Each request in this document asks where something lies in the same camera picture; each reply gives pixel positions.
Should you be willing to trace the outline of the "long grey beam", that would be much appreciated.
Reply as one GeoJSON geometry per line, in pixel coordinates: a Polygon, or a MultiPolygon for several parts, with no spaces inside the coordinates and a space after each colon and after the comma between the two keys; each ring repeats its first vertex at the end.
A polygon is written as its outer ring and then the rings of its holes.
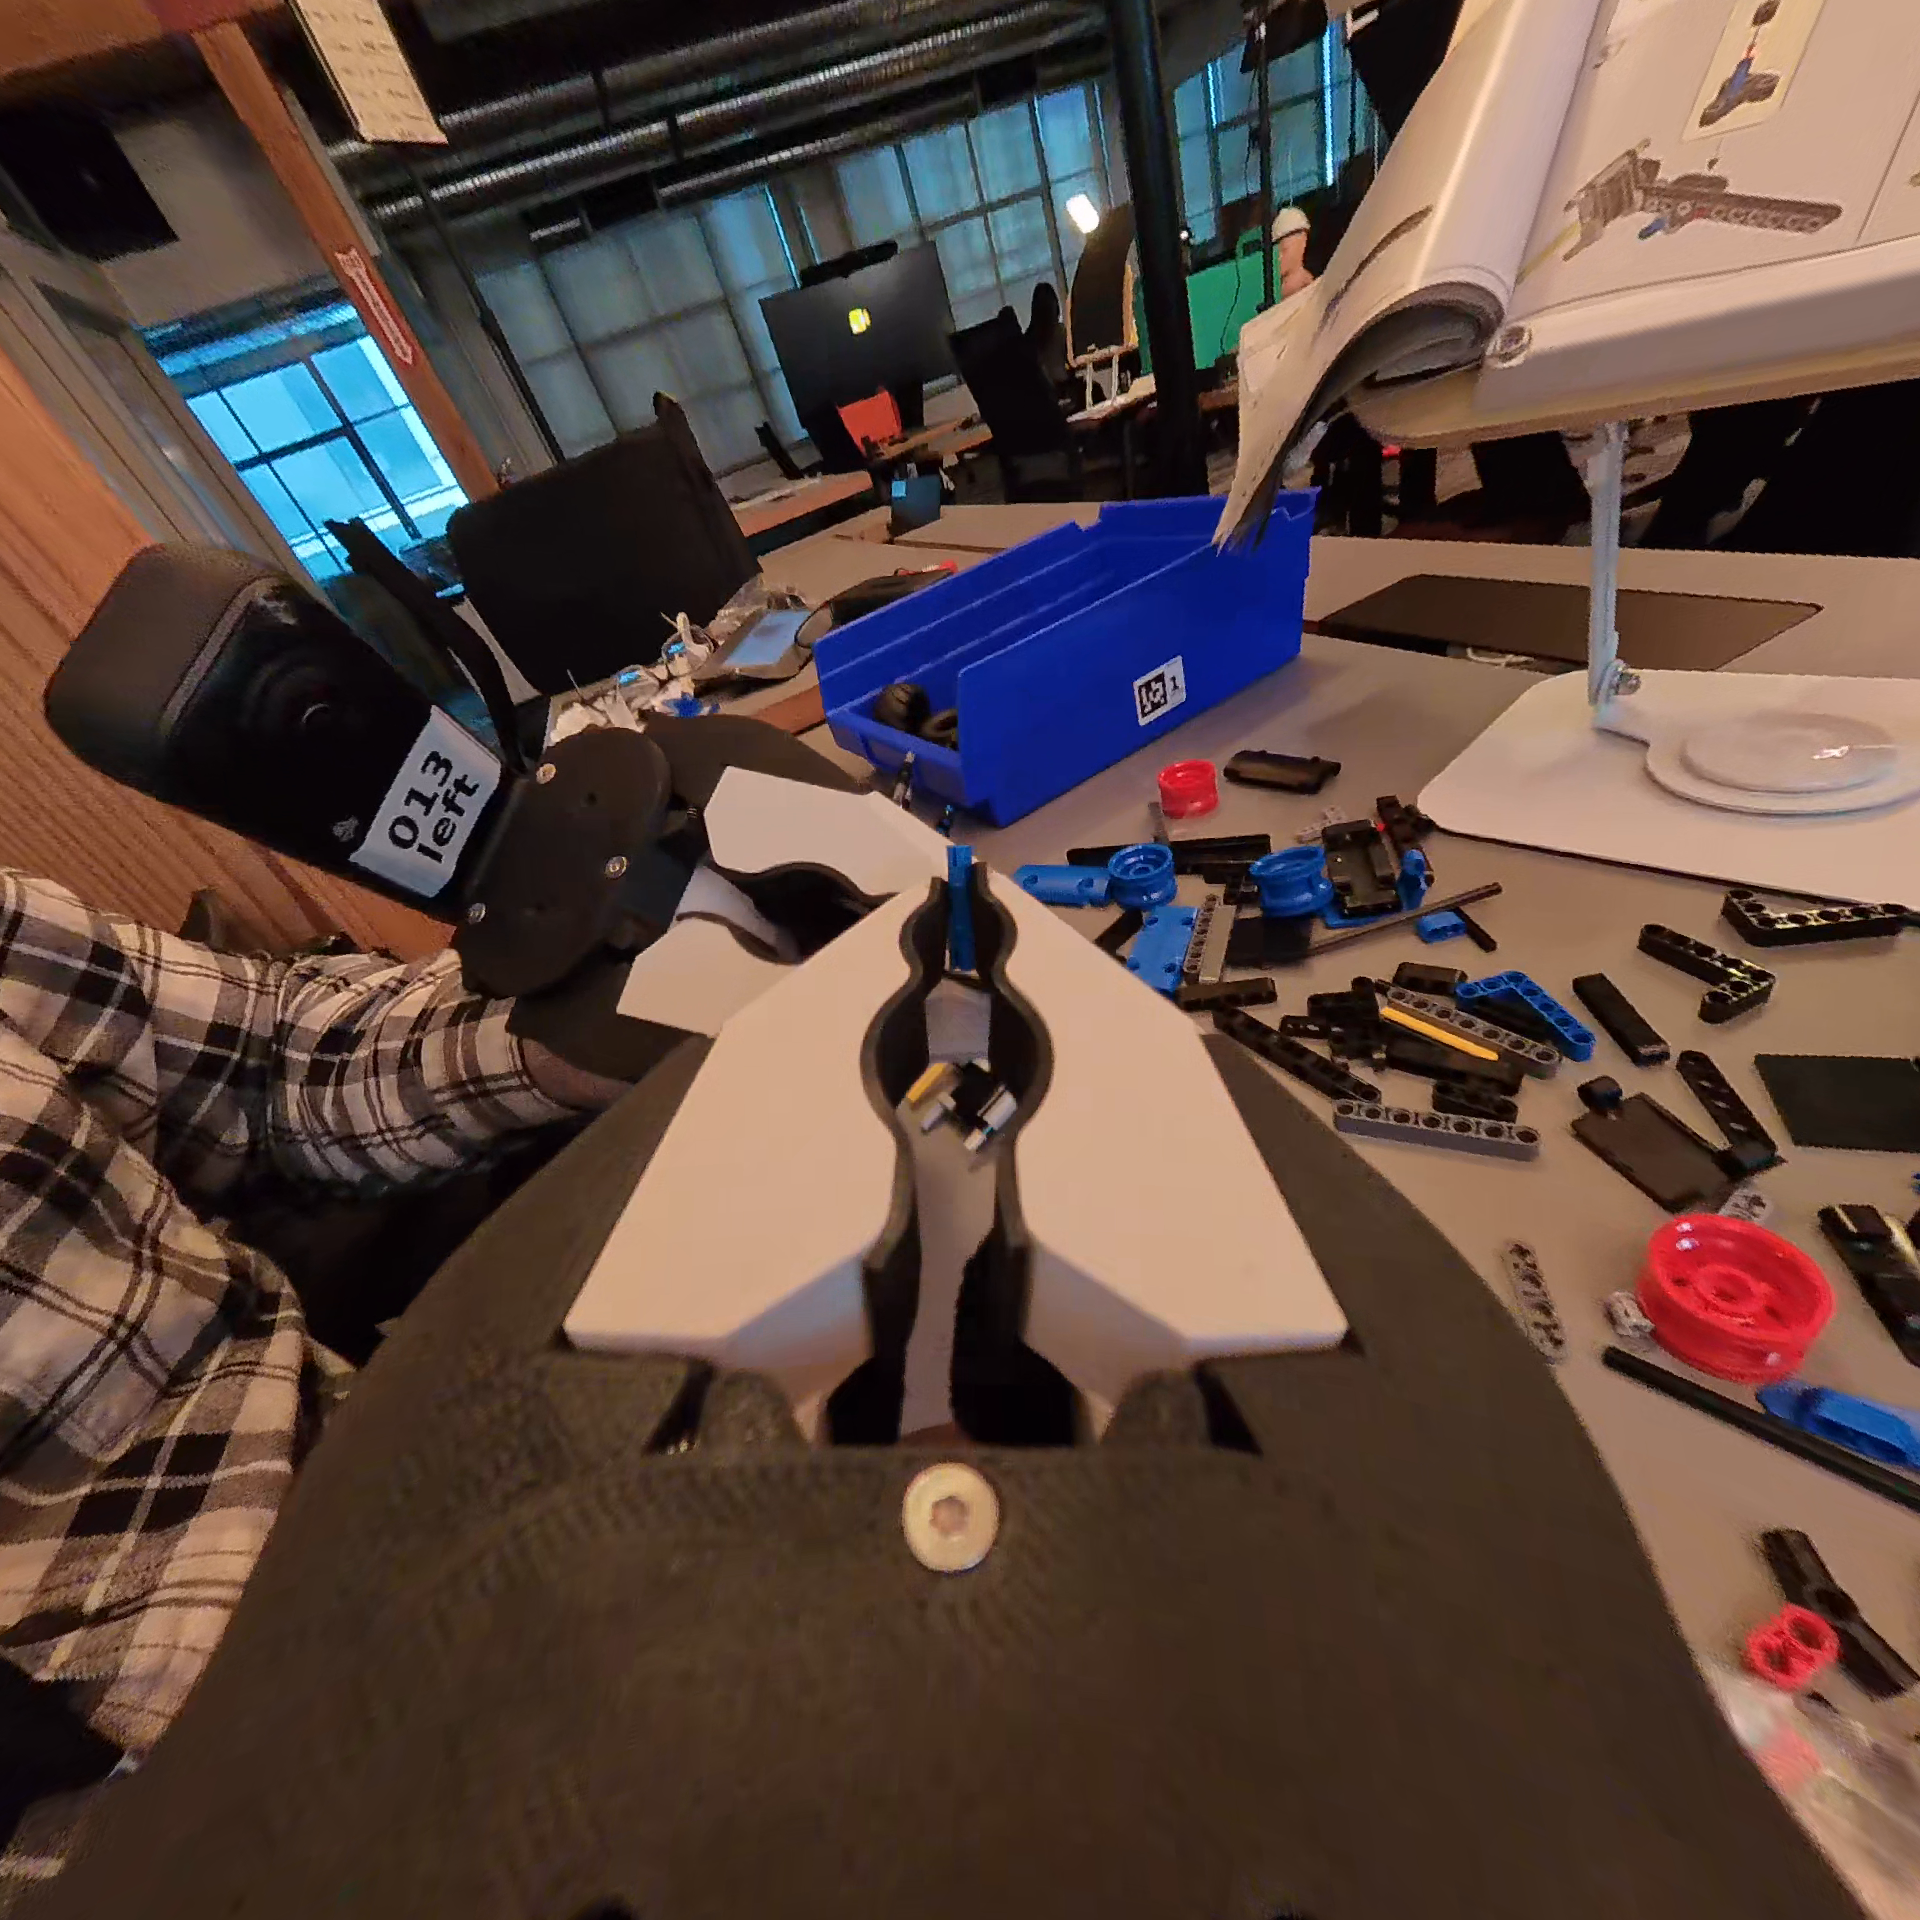
{"type": "Polygon", "coordinates": [[[1510,1119],[1417,1112],[1378,1099],[1338,1099],[1332,1129],[1350,1140],[1446,1150],[1474,1158],[1534,1161],[1540,1134],[1510,1119]]]}

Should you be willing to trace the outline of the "black beam assembly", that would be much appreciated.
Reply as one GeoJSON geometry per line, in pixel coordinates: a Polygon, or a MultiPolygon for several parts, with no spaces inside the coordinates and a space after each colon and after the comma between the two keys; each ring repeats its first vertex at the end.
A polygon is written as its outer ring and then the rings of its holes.
{"type": "Polygon", "coordinates": [[[1017,1119],[1019,1095],[985,1055],[932,1062],[897,1099],[923,1134],[950,1129],[971,1158],[978,1158],[1017,1119]]]}

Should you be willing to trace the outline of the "person's left forearm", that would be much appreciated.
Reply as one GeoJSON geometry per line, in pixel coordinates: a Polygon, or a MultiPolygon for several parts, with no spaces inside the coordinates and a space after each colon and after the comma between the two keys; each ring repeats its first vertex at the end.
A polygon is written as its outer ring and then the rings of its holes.
{"type": "Polygon", "coordinates": [[[514,1012],[451,952],[220,952],[2,871],[2,1080],[60,1074],[195,1203],[420,1188],[627,1090],[514,1012]]]}

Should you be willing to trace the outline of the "clear plastic bag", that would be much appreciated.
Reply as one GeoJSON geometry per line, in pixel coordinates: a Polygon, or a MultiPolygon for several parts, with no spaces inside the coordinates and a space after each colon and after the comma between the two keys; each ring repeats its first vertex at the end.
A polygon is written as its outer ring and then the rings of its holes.
{"type": "Polygon", "coordinates": [[[1723,1663],[1704,1667],[1704,1682],[1867,1918],[1918,1918],[1918,1732],[1723,1663]]]}

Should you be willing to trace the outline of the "instruction booklet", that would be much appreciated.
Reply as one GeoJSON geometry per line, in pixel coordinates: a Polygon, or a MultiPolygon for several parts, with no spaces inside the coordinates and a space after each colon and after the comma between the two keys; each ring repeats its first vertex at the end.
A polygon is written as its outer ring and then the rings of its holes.
{"type": "Polygon", "coordinates": [[[1918,372],[1918,2],[1466,2],[1242,353],[1217,542],[1322,422],[1399,443],[1918,372]]]}

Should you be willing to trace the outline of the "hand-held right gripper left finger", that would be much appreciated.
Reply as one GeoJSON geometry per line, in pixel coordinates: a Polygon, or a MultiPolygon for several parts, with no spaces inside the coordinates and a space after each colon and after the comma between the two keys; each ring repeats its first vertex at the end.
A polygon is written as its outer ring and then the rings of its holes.
{"type": "Polygon", "coordinates": [[[811,1436],[901,1435],[922,1302],[901,1105],[945,962],[934,878],[730,1015],[566,1314],[571,1350],[750,1373],[811,1436]]]}

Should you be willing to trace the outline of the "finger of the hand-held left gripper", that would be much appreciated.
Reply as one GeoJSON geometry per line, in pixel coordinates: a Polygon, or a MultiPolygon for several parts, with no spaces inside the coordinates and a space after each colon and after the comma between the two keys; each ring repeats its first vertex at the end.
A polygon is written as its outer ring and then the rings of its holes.
{"type": "Polygon", "coordinates": [[[725,875],[692,875],[669,927],[635,956],[625,1018],[716,1037],[799,962],[795,935],[725,875]]]}
{"type": "Polygon", "coordinates": [[[730,769],[703,826],[707,862],[750,896],[821,883],[853,901],[888,901],[941,878],[941,835],[881,794],[730,769]]]}

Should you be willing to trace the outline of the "black pillar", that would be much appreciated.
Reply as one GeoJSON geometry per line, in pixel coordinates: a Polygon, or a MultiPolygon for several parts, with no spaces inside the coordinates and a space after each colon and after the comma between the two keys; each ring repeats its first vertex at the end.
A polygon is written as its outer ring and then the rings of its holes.
{"type": "Polygon", "coordinates": [[[1113,46],[1131,204],[1136,211],[1144,317],[1158,400],[1162,489],[1203,496],[1208,493],[1205,422],[1190,326],[1183,183],[1162,83],[1158,20],[1152,2],[1104,2],[1104,9],[1113,46]]]}

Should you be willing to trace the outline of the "black frame subassembly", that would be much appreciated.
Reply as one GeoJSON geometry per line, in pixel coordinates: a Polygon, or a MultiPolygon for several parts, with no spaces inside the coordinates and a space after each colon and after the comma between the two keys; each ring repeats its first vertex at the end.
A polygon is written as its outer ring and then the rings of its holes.
{"type": "Polygon", "coordinates": [[[1322,925],[1346,927],[1399,914],[1400,849],[1427,849],[1433,831],[1438,822],[1420,806],[1392,794],[1378,797],[1370,812],[1327,826],[1322,846],[1335,897],[1322,912],[1322,925]]]}

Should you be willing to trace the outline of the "dark grey beam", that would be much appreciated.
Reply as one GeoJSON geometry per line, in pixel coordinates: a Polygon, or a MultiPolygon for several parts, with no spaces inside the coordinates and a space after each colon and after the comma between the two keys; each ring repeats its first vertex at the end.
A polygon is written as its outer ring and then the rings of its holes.
{"type": "Polygon", "coordinates": [[[1525,1079],[1554,1079],[1562,1067],[1562,1055],[1550,1045],[1531,1042],[1500,1023],[1477,1018],[1453,1000],[1381,986],[1378,1018],[1433,1045],[1446,1045],[1469,1062],[1512,1067],[1525,1079]]]}

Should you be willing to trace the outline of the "blue plastic bin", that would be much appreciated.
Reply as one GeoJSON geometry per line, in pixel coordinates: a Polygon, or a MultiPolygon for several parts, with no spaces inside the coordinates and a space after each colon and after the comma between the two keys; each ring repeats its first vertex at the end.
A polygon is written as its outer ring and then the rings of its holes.
{"type": "Polygon", "coordinates": [[[1217,544],[1217,496],[1111,502],[826,635],[833,737],[879,770],[1012,826],[1300,655],[1317,489],[1217,544]],[[958,752],[871,722],[881,685],[960,711],[958,752]]]}

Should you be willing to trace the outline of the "dark grey thin liftarm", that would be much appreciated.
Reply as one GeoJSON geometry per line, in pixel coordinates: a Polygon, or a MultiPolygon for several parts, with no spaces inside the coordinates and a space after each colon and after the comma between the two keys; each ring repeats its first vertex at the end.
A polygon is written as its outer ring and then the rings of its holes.
{"type": "Polygon", "coordinates": [[[1558,1314],[1558,1302],[1549,1289],[1549,1281],[1540,1272],[1540,1261],[1534,1254],[1534,1246],[1523,1244],[1523,1240],[1504,1240],[1501,1244],[1501,1270],[1510,1281],[1510,1298],[1519,1316],[1519,1326],[1529,1339],[1529,1347],[1549,1362],[1549,1364],[1562,1364],[1571,1353],[1571,1339],[1565,1330],[1565,1320],[1558,1314]]]}

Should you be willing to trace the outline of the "pile of black beams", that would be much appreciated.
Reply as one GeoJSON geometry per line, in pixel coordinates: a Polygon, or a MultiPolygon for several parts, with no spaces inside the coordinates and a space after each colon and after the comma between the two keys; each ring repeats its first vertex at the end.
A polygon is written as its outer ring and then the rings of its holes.
{"type": "MultiPolygon", "coordinates": [[[[1203,878],[1226,887],[1226,906],[1210,918],[1210,932],[1229,938],[1229,968],[1289,968],[1307,960],[1314,938],[1329,932],[1319,918],[1266,922],[1246,884],[1246,864],[1275,852],[1263,833],[1242,835],[1193,835],[1166,839],[1177,852],[1180,875],[1203,878]]],[[[1839,901],[1789,901],[1774,906],[1751,887],[1733,887],[1722,901],[1722,925],[1745,943],[1726,952],[1665,925],[1638,932],[1644,956],[1701,983],[1697,1018],[1726,1025],[1761,1012],[1777,986],[1777,976],[1752,960],[1752,949],[1804,949],[1835,943],[1885,943],[1918,927],[1918,912],[1899,906],[1839,906],[1839,901]]],[[[1492,938],[1469,918],[1469,938],[1492,949],[1492,938]]],[[[1392,986],[1453,1000],[1462,976],[1451,968],[1405,962],[1392,986]]],[[[1633,1065],[1675,1065],[1704,1074],[1704,1058],[1675,1055],[1669,1042],[1644,1018],[1644,1012],[1602,974],[1571,980],[1571,995],[1593,1015],[1586,1025],[1602,1033],[1633,1065]]]]}

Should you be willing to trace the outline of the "green object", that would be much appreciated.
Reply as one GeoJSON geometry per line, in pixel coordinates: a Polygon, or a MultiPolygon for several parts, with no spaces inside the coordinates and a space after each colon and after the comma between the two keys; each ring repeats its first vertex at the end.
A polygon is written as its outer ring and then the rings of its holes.
{"type": "Polygon", "coordinates": [[[1190,275],[1190,338],[1195,372],[1216,383],[1236,359],[1242,331],[1275,303],[1317,280],[1308,268],[1308,211],[1288,204],[1266,228],[1245,228],[1232,253],[1190,275]]]}

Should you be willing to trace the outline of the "person's plaid shirt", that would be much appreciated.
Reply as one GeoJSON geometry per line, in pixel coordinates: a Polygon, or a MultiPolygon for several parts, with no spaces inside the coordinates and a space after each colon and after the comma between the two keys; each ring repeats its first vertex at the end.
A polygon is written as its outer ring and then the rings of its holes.
{"type": "Polygon", "coordinates": [[[123,1754],[201,1680],[348,1380],[227,1228],[248,1150],[2,1033],[2,1655],[123,1754]]]}

